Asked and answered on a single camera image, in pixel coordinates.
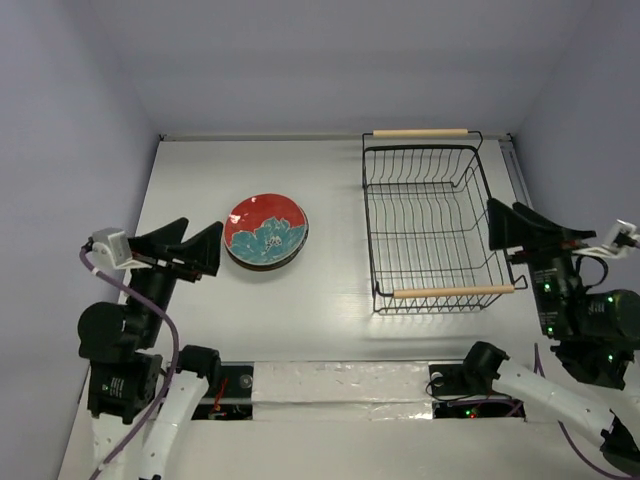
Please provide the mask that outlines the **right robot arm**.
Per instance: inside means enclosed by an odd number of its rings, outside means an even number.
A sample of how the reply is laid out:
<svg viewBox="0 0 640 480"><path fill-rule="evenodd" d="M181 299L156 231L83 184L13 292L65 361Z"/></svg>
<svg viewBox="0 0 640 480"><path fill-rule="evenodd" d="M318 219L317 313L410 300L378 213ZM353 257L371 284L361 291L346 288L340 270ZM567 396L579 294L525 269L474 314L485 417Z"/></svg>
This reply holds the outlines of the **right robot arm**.
<svg viewBox="0 0 640 480"><path fill-rule="evenodd" d="M470 391L492 391L550 410L552 418L594 444L621 472L639 476L639 295L628 289L595 292L583 283L587 258L605 266L639 246L636 225L619 220L605 242L589 246L595 232L560 226L516 202L487 202L489 247L512 249L509 261L529 270L541 332L565 371L599 397L582 399L528 371L498 347L476 342L462 362Z"/></svg>

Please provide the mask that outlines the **black wire dish rack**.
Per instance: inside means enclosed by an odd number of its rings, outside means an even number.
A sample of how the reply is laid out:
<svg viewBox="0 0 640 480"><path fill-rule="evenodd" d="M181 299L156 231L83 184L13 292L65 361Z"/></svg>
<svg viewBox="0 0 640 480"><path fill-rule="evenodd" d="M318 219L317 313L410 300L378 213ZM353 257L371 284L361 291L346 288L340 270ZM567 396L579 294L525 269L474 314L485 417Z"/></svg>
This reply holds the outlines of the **black wire dish rack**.
<svg viewBox="0 0 640 480"><path fill-rule="evenodd" d="M361 137L373 310L469 313L524 290L489 246L492 197L478 130L374 130Z"/></svg>

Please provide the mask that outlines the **red and blue plate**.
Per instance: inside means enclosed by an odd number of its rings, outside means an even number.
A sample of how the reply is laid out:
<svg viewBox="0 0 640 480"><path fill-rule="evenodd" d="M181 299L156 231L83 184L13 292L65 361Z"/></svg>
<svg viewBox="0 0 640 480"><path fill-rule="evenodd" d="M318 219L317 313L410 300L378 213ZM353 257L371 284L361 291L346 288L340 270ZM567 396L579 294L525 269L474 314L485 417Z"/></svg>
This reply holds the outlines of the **red and blue plate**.
<svg viewBox="0 0 640 480"><path fill-rule="evenodd" d="M268 270L292 260L309 233L302 207L277 193L248 197L234 206L224 225L224 245L234 261Z"/></svg>

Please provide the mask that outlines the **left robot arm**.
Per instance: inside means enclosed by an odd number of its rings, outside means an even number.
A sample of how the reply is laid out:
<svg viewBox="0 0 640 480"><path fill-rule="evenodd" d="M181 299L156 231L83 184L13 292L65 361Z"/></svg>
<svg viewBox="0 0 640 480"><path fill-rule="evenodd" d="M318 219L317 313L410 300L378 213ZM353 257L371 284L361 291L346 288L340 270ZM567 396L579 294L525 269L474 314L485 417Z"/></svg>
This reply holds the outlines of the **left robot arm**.
<svg viewBox="0 0 640 480"><path fill-rule="evenodd" d="M180 437L204 395L221 383L217 350L180 344L167 313L178 281L214 277L223 225L191 238L181 217L130 237L118 228L91 234L79 259L124 294L81 314L78 354L89 362L87 410L94 479L164 479Z"/></svg>

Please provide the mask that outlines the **dark blue plate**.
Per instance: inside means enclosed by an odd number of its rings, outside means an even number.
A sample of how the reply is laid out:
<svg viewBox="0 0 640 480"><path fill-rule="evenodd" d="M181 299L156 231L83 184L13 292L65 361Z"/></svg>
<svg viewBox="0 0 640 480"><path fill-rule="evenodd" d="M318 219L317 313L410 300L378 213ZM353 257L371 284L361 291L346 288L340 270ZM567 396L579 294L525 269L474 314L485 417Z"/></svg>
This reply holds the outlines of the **dark blue plate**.
<svg viewBox="0 0 640 480"><path fill-rule="evenodd" d="M268 271L293 261L307 238L308 231L304 226L284 229L262 226L255 232L234 234L227 251L236 263L247 269Z"/></svg>

